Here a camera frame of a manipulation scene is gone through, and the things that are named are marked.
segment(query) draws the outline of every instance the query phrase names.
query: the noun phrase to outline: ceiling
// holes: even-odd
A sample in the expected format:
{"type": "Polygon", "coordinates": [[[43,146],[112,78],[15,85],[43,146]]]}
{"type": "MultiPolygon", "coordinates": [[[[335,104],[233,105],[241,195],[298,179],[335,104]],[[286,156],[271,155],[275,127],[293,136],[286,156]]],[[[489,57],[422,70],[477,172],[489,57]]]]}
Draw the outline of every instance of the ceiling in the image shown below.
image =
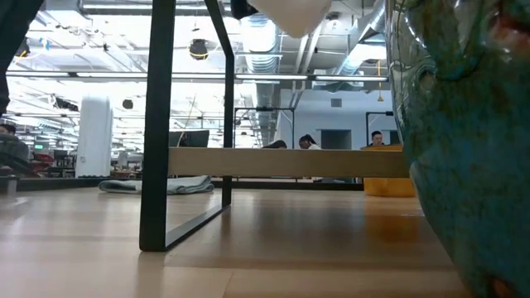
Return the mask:
{"type": "MultiPolygon", "coordinates": [[[[9,70],[120,73],[147,71],[151,17],[148,15],[149,9],[140,8],[149,5],[149,2],[85,0],[82,2],[84,7],[77,7],[76,1],[70,2],[72,3],[46,0],[46,5],[38,13],[26,35],[30,53],[23,58],[15,57],[9,70]]],[[[175,19],[173,72],[224,72],[224,53],[201,2],[177,2],[179,8],[175,19]],[[190,55],[190,43],[197,39],[206,40],[209,49],[206,60],[195,60],[190,55]]],[[[340,66],[348,57],[352,50],[349,48],[348,36],[354,20],[370,14],[373,2],[334,1],[330,12],[336,14],[331,19],[324,20],[320,34],[308,36],[304,41],[291,38],[277,30],[275,47],[261,52],[249,51],[249,48],[260,47],[259,40],[245,31],[244,22],[229,16],[229,1],[225,1],[224,10],[227,11],[227,17],[224,18],[224,25],[236,56],[236,71],[251,73],[256,57],[272,57],[276,60],[274,70],[278,74],[329,72],[340,66]],[[311,44],[314,42],[315,48],[312,49],[311,44]]],[[[359,73],[387,75],[386,62],[382,60],[380,65],[373,61],[363,63],[359,73]]],[[[8,106],[6,119],[15,122],[20,130],[33,133],[41,131],[39,136],[61,135],[71,138],[71,145],[64,147],[74,149],[79,131],[79,112],[65,109],[64,105],[57,103],[64,101],[79,107],[89,90],[103,88],[113,100],[114,115],[117,119],[113,129],[114,150],[143,149],[145,80],[8,77],[8,82],[12,102],[8,106]],[[124,99],[132,100],[133,107],[125,109],[124,99]]],[[[260,87],[262,86],[255,82],[236,84],[235,107],[255,108],[264,105],[260,102],[260,87]]],[[[291,84],[275,87],[290,89],[291,84]]],[[[221,147],[220,134],[224,129],[223,95],[222,82],[173,83],[170,129],[210,129],[210,146],[221,147]]],[[[271,93],[269,97],[275,96],[281,96],[280,92],[271,93]]],[[[277,106],[280,102],[281,100],[271,99],[267,105],[277,106]]],[[[274,116],[264,118],[250,112],[240,117],[242,123],[236,133],[239,136],[244,132],[244,136],[237,138],[236,147],[260,147],[264,142],[270,141],[270,132],[266,132],[265,128],[275,127],[274,116]]]]}

